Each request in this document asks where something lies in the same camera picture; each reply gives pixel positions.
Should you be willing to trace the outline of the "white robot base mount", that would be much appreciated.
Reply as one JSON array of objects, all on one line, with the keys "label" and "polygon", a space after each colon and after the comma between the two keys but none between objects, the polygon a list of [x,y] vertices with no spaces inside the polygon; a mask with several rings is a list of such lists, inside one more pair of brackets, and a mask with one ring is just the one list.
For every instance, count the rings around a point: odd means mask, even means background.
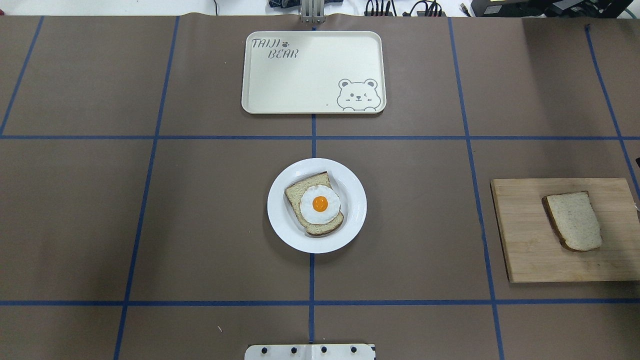
[{"label": "white robot base mount", "polygon": [[375,360],[374,344],[256,344],[247,347],[245,360]]}]

